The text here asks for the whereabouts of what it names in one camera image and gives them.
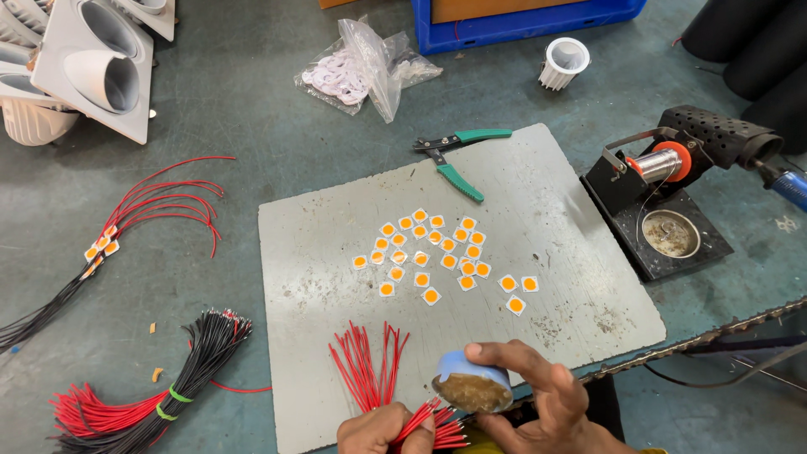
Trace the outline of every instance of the hand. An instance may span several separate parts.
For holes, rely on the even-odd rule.
[[[404,404],[392,402],[356,418],[348,419],[337,430],[339,454],[385,454],[412,412]],[[403,441],[401,454],[427,454],[434,447],[434,417],[429,416]]]
[[[517,372],[533,388],[539,416],[535,421],[513,428],[500,414],[477,414],[482,430],[507,454],[636,454],[588,421],[588,393],[569,369],[551,364],[522,341],[469,343],[465,357]]]

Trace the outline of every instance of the black wire bundle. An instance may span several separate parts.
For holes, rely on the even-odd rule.
[[[82,268],[82,272],[78,273],[73,280],[65,285],[49,303],[29,313],[25,317],[20,318],[16,322],[12,322],[0,328],[0,355],[14,345],[30,339],[34,334],[42,330],[51,319],[70,302],[70,298],[72,298],[73,295],[78,292],[82,284],[87,281],[87,279],[83,279],[82,277],[93,263],[94,260],[89,261],[84,268]]]
[[[241,343],[252,332],[252,322],[239,317],[231,310],[208,310],[189,326],[190,354],[173,391],[186,400],[192,400],[213,376],[230,360]],[[58,418],[64,434],[52,437],[61,447],[61,454],[135,454],[154,444],[168,429],[168,425],[189,405],[188,401],[167,394],[155,410],[131,428],[100,433],[91,437],[77,437]]]

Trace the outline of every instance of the grey work mat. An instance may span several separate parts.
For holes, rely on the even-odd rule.
[[[477,204],[461,195],[424,160],[322,191],[261,205],[266,319],[274,387],[278,450],[305,452],[335,443],[337,428],[357,416],[328,351],[348,320],[364,325],[376,368],[383,322],[411,332],[403,350],[395,400],[414,410],[433,396],[429,383],[440,356],[471,341],[518,338],[549,361],[575,368],[665,339],[666,329],[608,226],[589,199],[544,124],[509,139],[469,145],[447,161],[485,195]],[[370,255],[378,229],[418,208],[441,214],[450,235],[469,216],[487,235],[482,259],[487,280],[463,292],[458,271],[439,265],[443,252],[416,241],[403,245],[431,254],[425,269],[406,263],[395,296],[382,298],[389,280],[382,266],[354,271],[351,259]],[[454,251],[462,256],[464,245]],[[413,286],[416,271],[431,273],[442,298],[429,307]],[[537,275],[540,291],[515,293],[526,303],[516,317],[504,307],[504,275]],[[523,380],[511,374],[514,385]]]

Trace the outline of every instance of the cardboard box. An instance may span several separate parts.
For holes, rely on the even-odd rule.
[[[453,22],[585,0],[432,0],[432,23]]]
[[[356,0],[320,0],[320,8],[330,8],[331,6],[344,5],[345,3],[355,2]]]

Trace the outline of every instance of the workbench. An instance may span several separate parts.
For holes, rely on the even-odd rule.
[[[362,0],[325,11],[316,2],[239,0],[226,9],[180,2],[177,39],[157,41],[157,117],[147,145],[86,118],[57,145],[30,149],[0,134],[0,320],[49,301],[78,273],[83,251],[126,190],[183,159],[238,158],[170,175],[224,187],[225,197],[213,202],[223,241],[210,259],[209,231],[192,221],[157,220],[128,233],[121,252],[69,308],[18,353],[0,356],[4,446],[50,450],[54,443],[44,437],[56,430],[48,399],[71,383],[90,382],[113,405],[163,391],[187,355],[178,326],[211,306],[250,316],[255,329],[217,381],[269,385],[260,204],[422,160],[411,149],[418,136],[544,123],[582,174],[603,144],[655,126],[667,107],[688,103],[739,116],[747,102],[719,76],[694,67],[708,64],[670,47],[702,4],[649,2],[632,22],[565,34],[585,43],[593,62],[559,92],[537,83],[542,49],[553,36],[468,49],[458,59],[429,56],[444,73],[406,89],[395,121],[384,124],[371,105],[348,116],[295,90],[292,78],[338,37],[344,17],[367,12],[379,35],[405,30],[414,40],[409,2]],[[807,215],[738,168],[711,170],[687,191],[734,254],[647,284],[667,341],[647,354],[580,368],[579,375],[615,372],[807,301]],[[779,228],[785,216],[796,230]],[[148,333],[152,322],[155,334]],[[156,384],[155,367],[165,369]],[[271,392],[208,386],[151,452],[275,452],[274,440]]]

